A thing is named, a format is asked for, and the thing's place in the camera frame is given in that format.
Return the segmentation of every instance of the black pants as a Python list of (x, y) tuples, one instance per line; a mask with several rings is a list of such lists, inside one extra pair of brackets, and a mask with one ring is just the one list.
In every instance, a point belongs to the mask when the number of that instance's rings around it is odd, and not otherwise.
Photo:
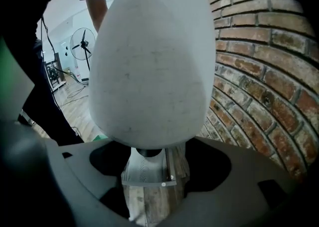
[(41, 57), (41, 49), (42, 44), (38, 41), (32, 56), (26, 56), (28, 61), (18, 60), (24, 72), (34, 83), (34, 88), (27, 98), (23, 110), (59, 146), (82, 143), (82, 139), (76, 136), (54, 102)]

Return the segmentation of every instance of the green object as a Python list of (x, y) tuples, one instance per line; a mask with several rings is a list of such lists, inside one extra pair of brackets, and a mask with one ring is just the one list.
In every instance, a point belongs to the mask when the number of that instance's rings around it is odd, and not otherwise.
[(97, 141), (97, 140), (101, 140), (101, 139), (105, 139), (105, 138), (108, 138), (108, 137), (105, 136), (105, 135), (97, 135), (97, 136), (93, 139), (93, 141)]

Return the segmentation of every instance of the wooden floor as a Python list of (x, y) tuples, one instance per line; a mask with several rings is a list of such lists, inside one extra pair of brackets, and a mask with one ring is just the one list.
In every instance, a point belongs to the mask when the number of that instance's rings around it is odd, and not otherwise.
[[(102, 134), (89, 113), (88, 87), (74, 97), (67, 98), (77, 93), (75, 91), (81, 88), (83, 88), (82, 85), (68, 77), (66, 85), (59, 88), (54, 96), (69, 124), (76, 127), (73, 129), (81, 134), (85, 142), (88, 142)], [(38, 125), (35, 125), (34, 129), (41, 136), (48, 137)], [(126, 202), (131, 215), (130, 221), (141, 226), (154, 227), (178, 207), (183, 198), (184, 184), (189, 178), (188, 165), (184, 155), (183, 145), (173, 148), (176, 186), (157, 188), (124, 186)], [(147, 161), (143, 161), (143, 164), (144, 167), (148, 167)]]

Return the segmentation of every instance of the person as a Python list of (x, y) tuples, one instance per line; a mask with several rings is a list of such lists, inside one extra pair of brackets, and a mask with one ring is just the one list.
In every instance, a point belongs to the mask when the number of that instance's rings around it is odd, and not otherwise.
[[(42, 59), (42, 42), (36, 38), (37, 22), (50, 0), (4, 0), (1, 33), (12, 55), (34, 83), (23, 110), (59, 146), (83, 143), (55, 104)], [(96, 31), (107, 12), (106, 0), (86, 0)]]

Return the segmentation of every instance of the standing fan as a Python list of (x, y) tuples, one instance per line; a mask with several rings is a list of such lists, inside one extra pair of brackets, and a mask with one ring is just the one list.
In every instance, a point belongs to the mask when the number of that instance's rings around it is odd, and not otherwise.
[(74, 32), (70, 41), (72, 55), (78, 60), (86, 60), (90, 71), (89, 58), (92, 56), (95, 43), (93, 32), (86, 28), (79, 28)]

